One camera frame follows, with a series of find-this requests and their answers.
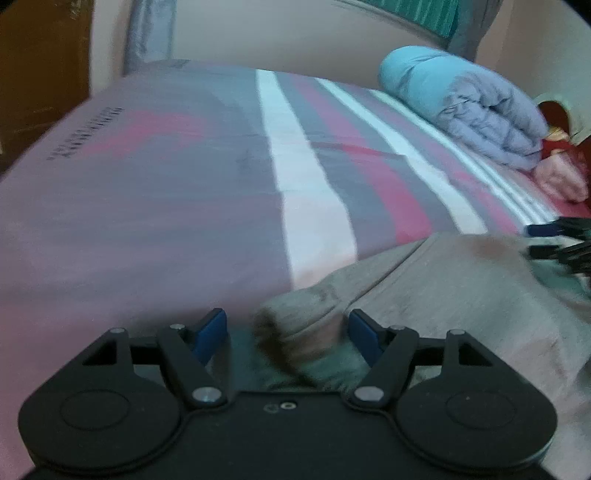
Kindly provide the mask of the right grey blue curtain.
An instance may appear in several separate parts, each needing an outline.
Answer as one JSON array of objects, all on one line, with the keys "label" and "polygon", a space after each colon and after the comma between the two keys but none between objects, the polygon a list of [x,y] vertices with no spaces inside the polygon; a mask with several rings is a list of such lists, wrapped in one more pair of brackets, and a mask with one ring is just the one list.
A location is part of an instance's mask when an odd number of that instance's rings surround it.
[{"label": "right grey blue curtain", "polygon": [[447,51],[474,62],[502,4],[502,0],[460,0]]}]

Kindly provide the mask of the red wooden headboard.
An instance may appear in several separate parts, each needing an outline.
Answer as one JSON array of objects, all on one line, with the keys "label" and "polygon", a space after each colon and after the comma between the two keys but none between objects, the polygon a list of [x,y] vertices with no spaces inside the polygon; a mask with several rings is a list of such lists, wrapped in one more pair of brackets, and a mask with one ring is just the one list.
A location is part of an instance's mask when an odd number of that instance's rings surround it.
[{"label": "red wooden headboard", "polygon": [[542,93],[534,98],[547,123],[567,132],[580,145],[590,137],[590,117],[583,108],[559,93]]}]

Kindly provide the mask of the grey blue curtain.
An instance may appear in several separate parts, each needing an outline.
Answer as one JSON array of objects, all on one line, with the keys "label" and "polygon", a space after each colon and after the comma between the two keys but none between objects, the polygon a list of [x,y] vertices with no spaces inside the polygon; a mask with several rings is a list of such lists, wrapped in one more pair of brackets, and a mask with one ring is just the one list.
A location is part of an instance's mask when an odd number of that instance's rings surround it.
[{"label": "grey blue curtain", "polygon": [[447,51],[474,62],[502,4],[502,0],[460,0]]},{"label": "grey blue curtain", "polygon": [[124,76],[172,55],[176,0],[134,0],[126,30]]}]

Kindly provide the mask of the colourful folded cloth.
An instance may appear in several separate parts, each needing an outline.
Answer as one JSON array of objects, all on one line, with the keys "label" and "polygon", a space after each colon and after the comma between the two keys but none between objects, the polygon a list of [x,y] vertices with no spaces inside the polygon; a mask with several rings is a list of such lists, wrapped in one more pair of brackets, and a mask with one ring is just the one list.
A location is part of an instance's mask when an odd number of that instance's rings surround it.
[{"label": "colourful folded cloth", "polygon": [[554,155],[577,156],[576,146],[572,143],[570,135],[562,128],[552,126],[548,135],[542,140],[542,159]]}]

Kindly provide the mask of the left grey blue curtain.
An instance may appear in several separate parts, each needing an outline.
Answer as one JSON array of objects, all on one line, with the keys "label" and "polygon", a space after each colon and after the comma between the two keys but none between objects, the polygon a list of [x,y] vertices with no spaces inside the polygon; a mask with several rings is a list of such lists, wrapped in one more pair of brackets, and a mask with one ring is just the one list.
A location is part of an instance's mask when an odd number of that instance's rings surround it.
[{"label": "left grey blue curtain", "polygon": [[176,0],[134,0],[126,30],[124,76],[172,55]]}]

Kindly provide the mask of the grey pants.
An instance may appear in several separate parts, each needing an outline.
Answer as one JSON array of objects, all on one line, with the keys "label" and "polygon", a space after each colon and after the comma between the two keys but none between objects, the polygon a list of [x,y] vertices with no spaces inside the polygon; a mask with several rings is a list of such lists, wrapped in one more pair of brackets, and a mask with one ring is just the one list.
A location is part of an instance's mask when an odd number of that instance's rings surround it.
[{"label": "grey pants", "polygon": [[590,290],[554,261],[526,256],[521,237],[435,235],[276,296],[232,338],[235,386],[349,391],[367,365],[346,340],[360,309],[385,327],[441,338],[463,329],[554,403],[559,417],[544,466],[590,475]]}]

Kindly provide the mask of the brown wooden door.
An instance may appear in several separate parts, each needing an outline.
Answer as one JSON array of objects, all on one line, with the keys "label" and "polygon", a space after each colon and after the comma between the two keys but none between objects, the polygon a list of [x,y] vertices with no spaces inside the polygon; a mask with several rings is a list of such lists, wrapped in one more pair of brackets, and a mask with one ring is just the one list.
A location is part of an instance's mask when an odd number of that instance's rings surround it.
[{"label": "brown wooden door", "polygon": [[88,98],[94,3],[1,7],[1,155],[12,161]]}]

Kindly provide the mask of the folded blue grey duvet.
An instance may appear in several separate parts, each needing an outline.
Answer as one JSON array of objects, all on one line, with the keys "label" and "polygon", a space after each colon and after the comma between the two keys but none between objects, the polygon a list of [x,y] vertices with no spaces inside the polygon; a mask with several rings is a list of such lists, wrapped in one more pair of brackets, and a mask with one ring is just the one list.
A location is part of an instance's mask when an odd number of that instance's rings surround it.
[{"label": "folded blue grey duvet", "polygon": [[502,165],[531,171],[549,127],[535,102],[498,73],[425,46],[392,51],[381,88],[414,113]]}]

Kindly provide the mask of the folded pink blanket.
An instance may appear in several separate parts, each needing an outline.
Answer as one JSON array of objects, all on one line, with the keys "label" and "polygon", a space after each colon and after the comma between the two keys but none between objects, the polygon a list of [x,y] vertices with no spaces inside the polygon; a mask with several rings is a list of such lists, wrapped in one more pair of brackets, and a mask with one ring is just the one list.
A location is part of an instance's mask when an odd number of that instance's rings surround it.
[{"label": "folded pink blanket", "polygon": [[541,190],[556,200],[582,203],[589,190],[580,170],[564,155],[552,155],[539,162],[533,171]]}]

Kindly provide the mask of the striped pink grey bedsheet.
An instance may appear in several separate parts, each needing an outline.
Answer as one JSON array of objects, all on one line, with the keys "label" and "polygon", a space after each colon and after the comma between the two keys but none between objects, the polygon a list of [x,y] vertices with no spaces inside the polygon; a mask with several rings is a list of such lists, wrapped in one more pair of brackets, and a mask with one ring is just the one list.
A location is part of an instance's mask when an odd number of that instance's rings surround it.
[{"label": "striped pink grey bedsheet", "polygon": [[1,475],[18,411],[104,331],[274,295],[434,233],[520,233],[584,204],[390,95],[172,60],[74,109],[1,180]]}]

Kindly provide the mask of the window with green glass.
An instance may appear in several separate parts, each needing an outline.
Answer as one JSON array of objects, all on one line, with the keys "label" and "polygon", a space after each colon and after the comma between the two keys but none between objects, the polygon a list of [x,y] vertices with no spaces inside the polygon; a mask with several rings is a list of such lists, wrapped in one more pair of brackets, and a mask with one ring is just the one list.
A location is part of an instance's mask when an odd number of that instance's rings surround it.
[{"label": "window with green glass", "polygon": [[392,20],[402,20],[442,40],[450,40],[457,27],[458,0],[353,0],[342,4]]}]

